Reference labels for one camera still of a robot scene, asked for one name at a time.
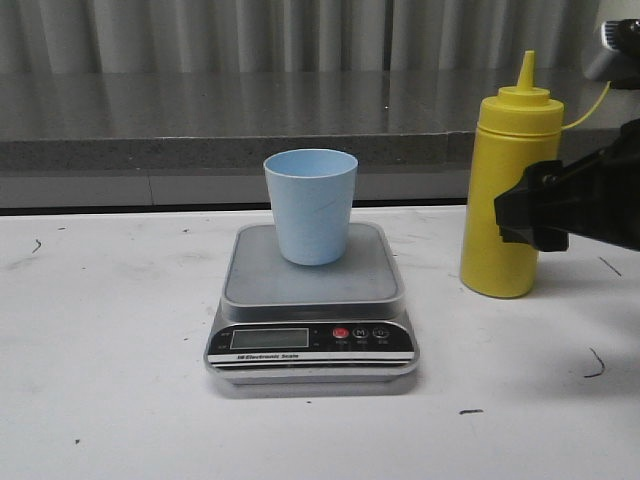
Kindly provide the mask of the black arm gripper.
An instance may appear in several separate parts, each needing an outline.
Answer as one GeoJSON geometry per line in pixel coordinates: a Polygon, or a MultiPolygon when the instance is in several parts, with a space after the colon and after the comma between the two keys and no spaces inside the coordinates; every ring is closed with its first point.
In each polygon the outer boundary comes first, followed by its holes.
{"type": "Polygon", "coordinates": [[[639,249],[639,121],[620,128],[607,147],[565,168],[561,177],[561,228],[544,224],[548,189],[562,172],[549,160],[526,167],[515,186],[494,199],[495,222],[506,244],[539,252],[563,252],[566,232],[637,251],[639,249]]]}

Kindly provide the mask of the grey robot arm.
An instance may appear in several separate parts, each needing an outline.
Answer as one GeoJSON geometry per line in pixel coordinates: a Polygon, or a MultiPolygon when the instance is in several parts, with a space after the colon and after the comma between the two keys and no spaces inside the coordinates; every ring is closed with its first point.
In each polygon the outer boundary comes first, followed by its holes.
{"type": "MultiPolygon", "coordinates": [[[[638,19],[602,22],[583,51],[582,71],[613,89],[638,89],[638,19]]],[[[610,145],[568,165],[550,160],[527,167],[494,208],[506,243],[555,252],[578,235],[638,249],[639,122],[625,123],[610,145]]]]}

